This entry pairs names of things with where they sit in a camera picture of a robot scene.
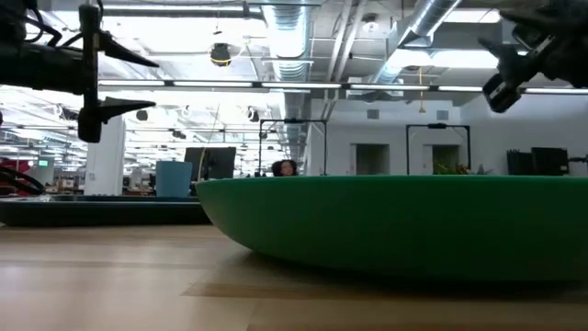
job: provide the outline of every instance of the doorway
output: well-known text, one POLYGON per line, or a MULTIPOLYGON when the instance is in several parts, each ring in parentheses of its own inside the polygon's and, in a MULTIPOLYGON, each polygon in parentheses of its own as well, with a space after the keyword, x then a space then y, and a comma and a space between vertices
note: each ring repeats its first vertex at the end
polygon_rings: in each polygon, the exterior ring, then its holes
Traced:
POLYGON ((356 175, 389 175, 390 146, 359 143, 355 147, 356 175))
POLYGON ((433 174, 443 174, 456 169, 459 165, 458 145, 432 145, 433 174))

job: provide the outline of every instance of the white column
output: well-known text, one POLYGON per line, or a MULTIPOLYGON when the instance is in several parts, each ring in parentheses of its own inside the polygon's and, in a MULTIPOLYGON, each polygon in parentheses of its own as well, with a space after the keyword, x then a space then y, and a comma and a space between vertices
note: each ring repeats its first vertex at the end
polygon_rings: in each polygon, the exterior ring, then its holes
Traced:
POLYGON ((125 158, 125 121, 122 116, 102 124, 100 143, 88 144, 85 195, 122 194, 125 158))

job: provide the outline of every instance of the black metal frame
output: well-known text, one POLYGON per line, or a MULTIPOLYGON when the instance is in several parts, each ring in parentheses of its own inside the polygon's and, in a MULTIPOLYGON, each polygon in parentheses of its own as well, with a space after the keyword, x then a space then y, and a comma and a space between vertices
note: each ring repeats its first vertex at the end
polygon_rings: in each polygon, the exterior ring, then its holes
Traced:
POLYGON ((411 128, 427 128, 429 130, 445 130, 447 128, 463 128, 466 129, 466 139, 468 140, 468 169, 471 170, 471 136, 469 133, 469 125, 450 125, 445 123, 435 124, 407 124, 406 125, 406 175, 411 174, 411 128))
POLYGON ((301 124, 301 123, 322 123, 324 127, 324 158, 323 158, 323 175, 327 174, 327 120, 298 120, 298 119, 285 119, 285 120, 259 120, 259 166, 258 170, 261 172, 261 152, 262 142, 263 142, 263 133, 264 133, 264 123, 285 123, 285 124, 301 124))

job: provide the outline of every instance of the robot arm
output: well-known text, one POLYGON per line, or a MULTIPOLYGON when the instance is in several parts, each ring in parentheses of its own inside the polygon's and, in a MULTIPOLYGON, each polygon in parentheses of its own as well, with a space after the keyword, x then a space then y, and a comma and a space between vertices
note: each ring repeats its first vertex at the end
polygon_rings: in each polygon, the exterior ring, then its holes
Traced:
POLYGON ((100 142, 102 123, 126 112, 155 106, 150 101, 107 98, 98 100, 99 51, 122 61, 158 67, 140 55, 117 44, 112 36, 100 30, 101 7, 79 7, 81 33, 62 45, 62 35, 42 21, 26 16, 26 9, 37 9, 36 0, 0 0, 0 85, 49 89, 84 96, 84 107, 78 117, 78 136, 87 143, 100 142), (25 22, 53 35, 47 45, 24 40, 25 22), (70 45, 81 39, 83 49, 70 45))
POLYGON ((516 24, 513 36, 528 53, 512 45, 480 40, 499 59, 498 74, 483 87, 492 111, 503 113, 520 97, 522 85, 536 74, 588 87, 588 2, 559 1, 533 11, 501 11, 516 24))

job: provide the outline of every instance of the computer monitor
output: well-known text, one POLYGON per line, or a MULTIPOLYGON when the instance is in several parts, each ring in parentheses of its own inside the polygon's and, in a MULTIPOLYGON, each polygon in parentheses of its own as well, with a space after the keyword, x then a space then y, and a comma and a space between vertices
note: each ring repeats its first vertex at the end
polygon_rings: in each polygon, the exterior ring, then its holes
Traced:
POLYGON ((536 175, 563 176, 570 173, 568 151, 562 148, 531 148, 536 175))
POLYGON ((232 178, 236 155, 235 147, 186 148, 184 161, 192 163, 192 178, 198 178, 202 171, 202 179, 224 179, 232 178), (202 168, 199 169, 203 153, 202 168))

